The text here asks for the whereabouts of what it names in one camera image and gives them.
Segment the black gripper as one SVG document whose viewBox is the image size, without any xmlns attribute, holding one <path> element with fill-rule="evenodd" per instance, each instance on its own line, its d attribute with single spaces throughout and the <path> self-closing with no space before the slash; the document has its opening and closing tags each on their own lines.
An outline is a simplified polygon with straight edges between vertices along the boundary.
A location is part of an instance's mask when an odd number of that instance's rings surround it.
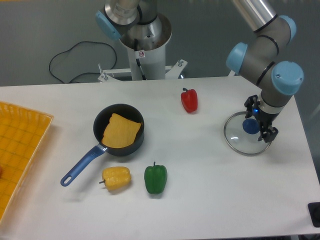
<svg viewBox="0 0 320 240">
<path fill-rule="evenodd" d="M 275 140 L 279 133 L 278 129 L 273 127 L 272 124 L 280 113 L 267 113 L 259 105 L 260 101 L 257 95 L 249 96 L 244 103 L 246 108 L 245 118 L 248 119 L 254 116 L 260 127 L 260 136 L 257 140 L 270 143 Z"/>
</svg>

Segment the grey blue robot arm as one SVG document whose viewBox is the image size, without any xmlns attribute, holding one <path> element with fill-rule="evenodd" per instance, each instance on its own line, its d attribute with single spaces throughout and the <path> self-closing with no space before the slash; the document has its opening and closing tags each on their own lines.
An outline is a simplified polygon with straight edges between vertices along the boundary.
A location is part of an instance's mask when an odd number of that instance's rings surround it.
<svg viewBox="0 0 320 240">
<path fill-rule="evenodd" d="M 278 15 L 266 0 L 235 0 L 233 5 L 254 32 L 251 45 L 238 43 L 226 59 L 227 67 L 261 89 L 245 102 L 246 118 L 258 124 L 259 139 L 269 143 L 278 130 L 273 127 L 290 98 L 299 90 L 304 72 L 294 62 L 275 63 L 275 57 L 294 38 L 295 22 Z M 166 71 L 166 44 L 172 36 L 168 19 L 158 13 L 154 0 L 108 0 L 95 20 L 112 40 L 127 48 L 133 80 L 162 80 Z"/>
</svg>

